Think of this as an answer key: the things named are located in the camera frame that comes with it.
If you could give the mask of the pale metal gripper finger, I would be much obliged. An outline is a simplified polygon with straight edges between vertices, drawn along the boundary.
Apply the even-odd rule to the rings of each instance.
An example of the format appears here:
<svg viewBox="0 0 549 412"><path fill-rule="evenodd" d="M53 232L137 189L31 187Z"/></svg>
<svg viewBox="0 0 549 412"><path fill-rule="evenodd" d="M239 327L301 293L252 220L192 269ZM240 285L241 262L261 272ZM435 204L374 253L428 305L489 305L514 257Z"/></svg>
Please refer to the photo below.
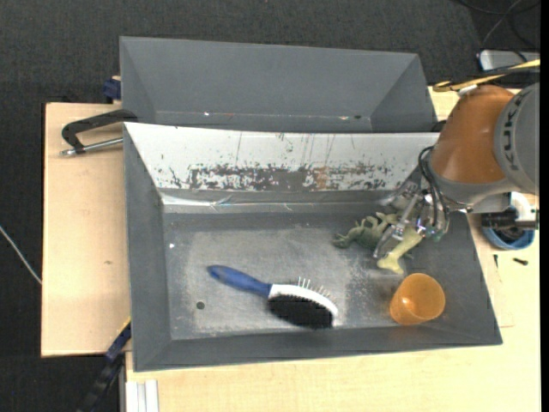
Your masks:
<svg viewBox="0 0 549 412"><path fill-rule="evenodd" d="M420 234L414 227L407 226L404 229L402 240L395 247L390 249L384 258L401 258L405 253L413 249L423 240L423 235Z"/></svg>
<svg viewBox="0 0 549 412"><path fill-rule="evenodd" d="M373 251L374 258L384 258L399 243L403 241L405 225L391 224L383 232Z"/></svg>

